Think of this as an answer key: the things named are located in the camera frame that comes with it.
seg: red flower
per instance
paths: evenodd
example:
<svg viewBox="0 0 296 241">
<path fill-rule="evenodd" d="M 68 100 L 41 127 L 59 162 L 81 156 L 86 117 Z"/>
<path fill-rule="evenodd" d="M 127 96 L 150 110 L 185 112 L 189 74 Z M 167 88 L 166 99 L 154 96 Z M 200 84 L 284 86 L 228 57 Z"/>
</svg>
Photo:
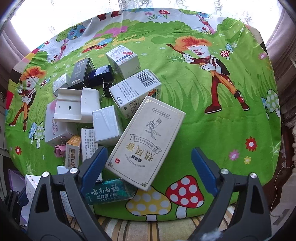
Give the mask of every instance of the red flower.
<svg viewBox="0 0 296 241">
<path fill-rule="evenodd" d="M 18 154 L 18 155 L 21 155 L 22 154 L 22 149 L 19 146 L 16 146 L 15 147 L 15 153 Z"/>
<path fill-rule="evenodd" d="M 246 149 L 249 149 L 249 151 L 255 151 L 257 146 L 257 141 L 255 141 L 255 138 L 250 137 L 250 139 L 246 139 Z"/>
<path fill-rule="evenodd" d="M 166 10 L 159 10 L 158 13 L 164 14 L 164 15 L 170 14 L 170 12 L 169 11 L 166 11 Z"/>
</svg>

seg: tablecloth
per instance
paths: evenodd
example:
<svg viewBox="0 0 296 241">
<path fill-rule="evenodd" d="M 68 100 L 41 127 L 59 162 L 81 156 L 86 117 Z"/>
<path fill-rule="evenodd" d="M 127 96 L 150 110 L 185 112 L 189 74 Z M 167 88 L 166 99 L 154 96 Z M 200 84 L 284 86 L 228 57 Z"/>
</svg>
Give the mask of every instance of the tablecloth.
<svg viewBox="0 0 296 241">
<path fill-rule="evenodd" d="M 28 26 L 32 38 L 36 31 L 34 24 Z M 6 136 L 22 174 L 56 174 L 57 165 L 63 164 L 44 142 L 45 128 L 51 128 L 45 126 L 45 110 L 55 98 L 53 82 L 64 73 L 71 75 L 75 63 L 86 57 L 96 67 L 108 64 L 105 53 L 120 44 L 138 54 L 141 69 L 150 69 L 160 79 L 161 100 L 186 117 L 149 193 L 138 190 L 134 203 L 95 205 L 97 214 L 135 221 L 150 215 L 164 221 L 204 214 L 213 197 L 191 162 L 196 146 L 232 173 L 256 172 L 262 184 L 272 178 L 281 130 L 267 54 L 239 20 L 160 8 L 95 16 L 42 43 L 15 66 L 7 93 Z M 115 79 L 122 80 L 117 73 Z M 113 104 L 111 98 L 102 98 L 101 107 Z M 129 122 L 121 121 L 123 127 Z M 104 170 L 103 178 L 115 176 Z M 187 188 L 188 180 L 194 184 Z M 167 194 L 176 183 L 184 185 L 179 190 L 182 201 Z M 165 202 L 155 210 L 159 197 Z M 234 194 L 231 203 L 236 199 Z"/>
</svg>

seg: silver bolt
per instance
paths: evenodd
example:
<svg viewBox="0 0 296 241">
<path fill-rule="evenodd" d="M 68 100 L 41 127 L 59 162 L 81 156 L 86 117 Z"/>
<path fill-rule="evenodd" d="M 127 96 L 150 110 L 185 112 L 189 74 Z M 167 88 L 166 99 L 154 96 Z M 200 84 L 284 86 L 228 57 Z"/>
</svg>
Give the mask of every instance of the silver bolt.
<svg viewBox="0 0 296 241">
<path fill-rule="evenodd" d="M 42 177 L 48 177 L 48 175 L 49 175 L 49 172 L 44 172 L 44 173 L 42 173 Z"/>
<path fill-rule="evenodd" d="M 253 179 L 255 179 L 255 178 L 257 178 L 257 174 L 254 173 L 254 172 L 251 172 L 251 173 L 250 173 L 250 177 L 253 178 Z"/>
<path fill-rule="evenodd" d="M 74 174 L 76 172 L 78 172 L 78 169 L 76 167 L 70 169 L 70 173 Z"/>
<path fill-rule="evenodd" d="M 226 169 L 226 168 L 222 168 L 222 169 L 221 169 L 221 173 L 224 174 L 224 175 L 226 175 L 226 174 L 229 173 L 229 171 L 228 171 L 228 169 Z"/>
</svg>

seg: red shoe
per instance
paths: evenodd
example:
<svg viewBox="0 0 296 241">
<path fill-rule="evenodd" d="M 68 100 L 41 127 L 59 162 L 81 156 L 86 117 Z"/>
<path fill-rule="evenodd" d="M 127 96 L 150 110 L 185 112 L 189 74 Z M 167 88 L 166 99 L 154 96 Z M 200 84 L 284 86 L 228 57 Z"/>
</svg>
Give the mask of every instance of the red shoe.
<svg viewBox="0 0 296 241">
<path fill-rule="evenodd" d="M 247 111 L 247 110 L 250 109 L 250 107 L 246 104 L 246 102 L 243 102 L 243 103 L 240 103 L 240 104 L 241 104 L 242 109 L 243 109 L 244 111 Z"/>
<path fill-rule="evenodd" d="M 221 111 L 222 107 L 221 105 L 210 105 L 205 109 L 205 114 L 211 114 L 211 113 L 215 113 L 218 111 Z"/>
</svg>

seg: flower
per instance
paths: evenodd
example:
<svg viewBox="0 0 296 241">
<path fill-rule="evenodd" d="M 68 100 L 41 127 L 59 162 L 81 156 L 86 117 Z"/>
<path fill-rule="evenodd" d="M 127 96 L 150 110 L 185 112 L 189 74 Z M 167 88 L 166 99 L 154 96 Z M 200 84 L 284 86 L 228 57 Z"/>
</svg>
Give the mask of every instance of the flower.
<svg viewBox="0 0 296 241">
<path fill-rule="evenodd" d="M 15 147 L 15 153 L 18 154 L 18 155 L 21 155 L 22 154 L 22 149 L 19 146 L 16 146 Z"/>
<path fill-rule="evenodd" d="M 246 156 L 245 158 L 244 158 L 244 163 L 247 165 L 247 164 L 250 164 L 250 161 L 251 161 L 251 158 L 250 157 L 248 157 L 248 156 Z"/>
<path fill-rule="evenodd" d="M 170 12 L 166 11 L 166 10 L 159 10 L 160 14 L 164 14 L 164 15 L 167 15 L 167 14 L 170 14 Z"/>
<path fill-rule="evenodd" d="M 263 52 L 263 53 L 261 53 L 261 54 L 258 55 L 258 59 L 265 59 L 267 57 L 268 57 L 267 56 L 267 53 L 265 53 L 265 52 Z"/>
<path fill-rule="evenodd" d="M 230 152 L 230 154 L 228 156 L 229 156 L 229 160 L 234 161 L 239 158 L 239 152 L 238 152 L 238 150 L 233 150 Z"/>
<path fill-rule="evenodd" d="M 249 151 L 255 151 L 257 147 L 255 138 L 250 137 L 250 139 L 246 139 L 246 141 L 246 149 L 249 149 Z"/>
</svg>

